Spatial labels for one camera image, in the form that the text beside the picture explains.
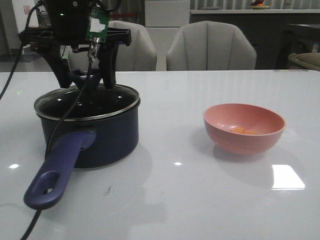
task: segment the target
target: dark blue saucepan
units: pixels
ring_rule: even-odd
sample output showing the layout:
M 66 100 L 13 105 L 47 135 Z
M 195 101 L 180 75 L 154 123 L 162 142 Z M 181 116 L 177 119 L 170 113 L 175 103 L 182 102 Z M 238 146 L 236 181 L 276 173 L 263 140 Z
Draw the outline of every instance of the dark blue saucepan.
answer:
M 61 88 L 35 101 L 46 142 L 78 93 L 76 86 Z M 100 84 L 85 93 L 58 128 L 50 153 L 24 195 L 25 204 L 36 210 L 51 208 L 63 196 L 74 167 L 100 167 L 130 154 L 139 139 L 139 104 L 139 93 L 128 86 L 105 89 Z

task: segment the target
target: saucepan handle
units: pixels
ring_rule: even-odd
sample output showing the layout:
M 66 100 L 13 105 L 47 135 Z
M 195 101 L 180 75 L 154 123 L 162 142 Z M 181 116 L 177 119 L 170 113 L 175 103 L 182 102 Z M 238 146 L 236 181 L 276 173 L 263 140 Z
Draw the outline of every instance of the saucepan handle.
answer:
M 75 131 L 61 136 L 24 194 L 24 203 L 32 209 L 53 207 L 63 196 L 81 150 L 90 147 L 96 133 Z

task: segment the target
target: white table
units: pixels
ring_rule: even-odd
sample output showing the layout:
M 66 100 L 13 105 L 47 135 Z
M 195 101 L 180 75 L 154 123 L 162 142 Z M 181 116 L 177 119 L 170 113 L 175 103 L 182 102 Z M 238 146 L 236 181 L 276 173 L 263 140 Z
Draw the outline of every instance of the white table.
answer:
M 9 74 L 0 73 L 2 87 Z M 75 169 L 31 240 L 320 239 L 320 72 L 118 72 L 137 89 L 140 139 L 125 159 Z M 52 72 L 17 72 L 0 101 L 0 239 L 18 240 L 35 211 L 23 195 L 44 160 L 33 103 Z M 286 121 L 265 153 L 214 146 L 203 112 L 222 103 L 269 108 Z

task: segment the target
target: circuit board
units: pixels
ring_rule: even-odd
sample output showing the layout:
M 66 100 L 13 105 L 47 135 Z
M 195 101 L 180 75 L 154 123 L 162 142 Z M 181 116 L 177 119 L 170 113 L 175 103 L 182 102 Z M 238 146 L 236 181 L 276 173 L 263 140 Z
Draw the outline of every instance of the circuit board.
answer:
M 91 13 L 90 13 L 90 21 L 88 25 L 88 29 L 86 32 L 86 40 L 92 41 L 93 37 L 100 38 L 100 43 L 105 43 L 107 38 L 107 32 L 108 32 L 108 24 L 109 24 L 109 18 L 110 18 L 110 12 L 102 9 L 101 7 L 92 7 Z M 92 31 L 92 25 L 95 24 L 94 22 L 98 22 L 98 25 L 103 27 L 105 25 L 105 28 L 101 30 L 101 32 L 98 31 Z

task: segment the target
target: black cable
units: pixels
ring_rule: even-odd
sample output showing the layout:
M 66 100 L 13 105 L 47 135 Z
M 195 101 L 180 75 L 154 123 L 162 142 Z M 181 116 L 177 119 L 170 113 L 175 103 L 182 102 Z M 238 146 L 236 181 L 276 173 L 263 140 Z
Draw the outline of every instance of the black cable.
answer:
M 24 49 L 24 42 L 26 40 L 26 36 L 27 36 L 27 31 L 28 31 L 28 28 L 29 28 L 29 23 L 30 23 L 30 19 L 31 19 L 31 15 L 32 13 L 34 12 L 34 10 L 36 10 L 38 7 L 42 6 L 43 5 L 43 1 L 39 1 L 37 5 L 35 5 L 33 8 L 31 8 L 29 14 L 28 14 L 28 17 L 26 19 L 26 23 L 25 23 L 25 27 L 24 27 L 24 32 L 23 32 L 23 36 L 22 36 L 22 41 L 21 41 L 21 45 L 20 45 L 20 48 L 19 48 L 19 52 L 18 52 L 18 55 L 16 56 L 16 60 L 12 66 L 12 69 L 10 71 L 10 74 L 9 74 L 9 77 L 0 93 L 0 100 L 2 99 L 2 97 L 4 96 L 10 82 L 11 82 L 11 79 L 12 79 L 12 76 L 14 75 L 14 72 L 17 68 L 17 65 L 19 63 L 19 60 L 20 60 L 20 57 L 22 55 L 22 51 Z
M 118 10 L 120 8 L 121 5 L 121 0 L 116 0 L 116 4 L 115 7 L 113 9 L 108 9 L 106 5 L 104 5 L 100 0 L 95 0 L 95 2 L 102 7 L 104 10 L 106 10 L 107 12 L 113 12 L 115 10 Z
M 62 52 L 62 55 L 61 55 L 60 60 L 62 60 L 62 59 L 64 58 L 64 54 L 65 54 L 65 51 L 66 51 L 66 47 L 67 47 L 67 46 L 64 46 L 64 49 L 63 49 L 63 52 Z
M 52 133 L 51 133 L 51 135 L 50 135 L 50 137 L 48 139 L 48 142 L 47 142 L 47 146 L 46 146 L 46 149 L 45 149 L 45 156 L 47 156 L 49 154 L 50 150 L 51 150 L 52 141 L 53 141 L 54 135 L 57 132 L 58 127 L 68 117 L 68 115 L 71 113 L 71 111 L 75 108 L 75 106 L 77 105 L 80 97 L 82 96 L 82 94 L 85 91 L 87 85 L 89 84 L 90 76 L 91 76 L 91 72 L 92 72 L 92 65 L 93 65 L 93 61 L 92 61 L 92 59 L 89 58 L 89 67 L 88 67 L 87 75 L 86 75 L 86 78 L 85 78 L 85 82 L 84 82 L 82 88 L 80 89 L 80 92 L 79 92 L 78 96 L 74 100 L 74 103 L 71 105 L 71 107 L 68 109 L 68 111 L 66 111 L 66 113 L 59 119 L 58 123 L 54 126 L 54 129 L 52 130 Z
M 36 223 L 37 223 L 37 220 L 38 218 L 40 217 L 40 214 L 41 214 L 41 210 L 37 210 L 32 218 L 32 221 L 30 222 L 30 225 L 29 227 L 27 228 L 27 230 L 25 231 L 25 233 L 23 234 L 21 240 L 26 240 L 30 233 L 32 232 L 32 230 L 34 229 Z
M 73 104 L 71 105 L 71 107 L 68 109 L 68 111 L 66 111 L 66 113 L 59 119 L 58 123 L 55 125 L 53 131 L 51 132 L 51 135 L 49 137 L 49 140 L 48 140 L 48 143 L 46 145 L 46 149 L 45 149 L 45 156 L 48 155 L 48 153 L 50 152 L 51 150 L 51 147 L 52 147 L 52 140 L 57 132 L 57 129 L 58 127 L 61 125 L 61 123 L 68 117 L 68 115 L 70 114 L 70 112 L 75 108 L 75 106 L 77 105 L 80 97 L 82 96 L 85 88 L 87 87 L 87 85 L 89 84 L 90 82 L 90 76 L 91 76 L 91 72 L 92 72 L 92 65 L 93 65 L 93 61 L 89 58 L 89 67 L 88 67 L 88 72 L 87 72 L 87 75 L 86 75 L 86 79 L 85 79 L 85 82 L 81 88 L 81 90 L 79 91 L 76 99 L 74 100 Z M 34 214 L 34 217 L 29 225 L 29 227 L 27 228 L 27 230 L 25 231 L 24 235 L 22 236 L 21 240 L 26 240 L 30 233 L 32 232 L 32 230 L 34 229 L 36 223 L 37 223 L 37 220 L 39 218 L 41 214 L 41 210 L 37 210 Z

